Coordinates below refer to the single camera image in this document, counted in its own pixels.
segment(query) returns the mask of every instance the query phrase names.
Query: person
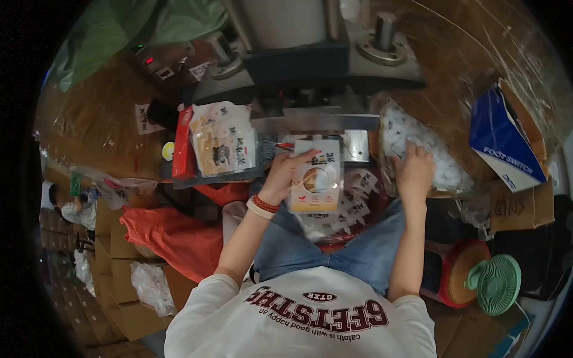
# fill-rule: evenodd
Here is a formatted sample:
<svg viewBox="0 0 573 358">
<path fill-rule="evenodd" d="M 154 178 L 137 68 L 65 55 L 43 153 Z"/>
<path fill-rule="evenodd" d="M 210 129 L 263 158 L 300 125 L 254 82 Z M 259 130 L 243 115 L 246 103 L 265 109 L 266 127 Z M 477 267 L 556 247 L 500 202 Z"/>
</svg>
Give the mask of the person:
<svg viewBox="0 0 573 358">
<path fill-rule="evenodd" d="M 248 204 L 214 274 L 169 325 L 166 358 L 437 357 L 434 323 L 419 297 L 432 154 L 408 142 L 405 161 L 394 157 L 400 197 L 329 255 L 281 203 L 295 167 L 314 154 L 278 155 L 264 184 L 253 182 L 269 211 L 280 209 L 269 220 Z M 240 291 L 253 258 L 260 283 Z"/>
<path fill-rule="evenodd" d="M 96 209 L 97 201 L 86 196 L 82 199 L 80 196 L 72 197 L 65 190 L 62 190 L 58 184 L 52 184 L 48 189 L 50 203 L 58 215 L 71 224 L 81 224 L 89 231 L 96 230 Z"/>
</svg>

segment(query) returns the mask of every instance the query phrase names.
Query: cable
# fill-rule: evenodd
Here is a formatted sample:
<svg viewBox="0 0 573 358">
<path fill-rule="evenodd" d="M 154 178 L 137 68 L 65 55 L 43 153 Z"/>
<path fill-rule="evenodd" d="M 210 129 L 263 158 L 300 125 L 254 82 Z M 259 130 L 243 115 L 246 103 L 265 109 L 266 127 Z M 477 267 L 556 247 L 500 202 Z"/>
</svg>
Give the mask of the cable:
<svg viewBox="0 0 573 358">
<path fill-rule="evenodd" d="M 527 319 L 527 329 L 525 330 L 525 336 L 523 337 L 523 340 L 519 345 L 519 349 L 521 349 L 521 347 L 523 347 L 523 342 L 525 342 L 525 339 L 527 338 L 527 333 L 529 333 L 529 327 L 531 326 L 531 321 L 529 320 L 529 316 L 527 316 L 527 313 L 524 311 L 523 308 L 521 308 L 521 306 L 517 303 L 517 301 L 515 302 L 515 305 L 517 306 L 517 308 L 519 308 L 519 310 L 523 313 L 523 315 Z"/>
</svg>

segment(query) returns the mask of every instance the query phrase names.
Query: red plastic bag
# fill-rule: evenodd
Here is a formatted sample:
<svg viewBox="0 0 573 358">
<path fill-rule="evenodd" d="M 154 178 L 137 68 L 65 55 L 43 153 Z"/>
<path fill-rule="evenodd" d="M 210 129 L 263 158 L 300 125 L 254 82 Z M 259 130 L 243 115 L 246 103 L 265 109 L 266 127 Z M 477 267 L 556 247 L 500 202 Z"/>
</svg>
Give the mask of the red plastic bag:
<svg viewBox="0 0 573 358">
<path fill-rule="evenodd" d="M 220 189 L 211 185 L 196 185 L 194 188 L 208 196 L 215 204 L 225 206 L 228 203 L 249 200 L 249 186 L 250 183 L 228 183 Z"/>
<path fill-rule="evenodd" d="M 209 227 L 172 207 L 124 210 L 119 222 L 127 227 L 128 242 L 149 247 L 192 281 L 215 272 L 223 249 L 222 226 Z"/>
</svg>

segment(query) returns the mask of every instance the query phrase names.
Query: stacked cardboard box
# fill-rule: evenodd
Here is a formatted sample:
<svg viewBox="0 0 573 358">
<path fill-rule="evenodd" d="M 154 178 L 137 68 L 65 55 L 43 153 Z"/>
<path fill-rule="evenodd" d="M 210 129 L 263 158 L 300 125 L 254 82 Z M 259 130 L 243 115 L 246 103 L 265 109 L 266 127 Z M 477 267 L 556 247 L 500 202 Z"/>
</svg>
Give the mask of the stacked cardboard box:
<svg viewBox="0 0 573 358">
<path fill-rule="evenodd" d="M 131 285 L 130 264 L 145 261 L 135 245 L 125 240 L 127 229 L 119 223 L 123 211 L 111 211 L 100 198 L 97 203 L 96 255 L 91 257 L 96 298 L 104 313 L 130 341 L 167 329 L 173 317 L 159 317 L 143 306 Z"/>
<path fill-rule="evenodd" d="M 138 342 L 123 342 L 88 349 L 86 358 L 154 358 L 157 357 L 149 349 Z"/>
<path fill-rule="evenodd" d="M 40 210 L 40 242 L 44 249 L 73 252 L 77 247 L 77 233 L 85 235 L 82 225 L 66 223 L 54 211 L 46 208 Z"/>
<path fill-rule="evenodd" d="M 126 341 L 125 335 L 101 310 L 84 284 L 69 280 L 64 270 L 56 269 L 52 283 L 52 301 L 65 327 L 82 347 L 99 347 Z"/>
</svg>

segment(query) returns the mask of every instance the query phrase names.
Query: green fan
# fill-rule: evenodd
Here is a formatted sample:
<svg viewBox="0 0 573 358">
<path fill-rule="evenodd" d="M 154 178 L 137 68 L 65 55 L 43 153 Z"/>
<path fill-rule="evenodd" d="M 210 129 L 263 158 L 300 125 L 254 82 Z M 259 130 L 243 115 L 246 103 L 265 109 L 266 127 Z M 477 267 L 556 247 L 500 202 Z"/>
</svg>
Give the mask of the green fan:
<svg viewBox="0 0 573 358">
<path fill-rule="evenodd" d="M 486 314 L 498 316 L 517 299 L 521 287 L 521 269 L 510 255 L 497 255 L 472 268 L 464 287 L 477 290 L 477 303 Z"/>
</svg>

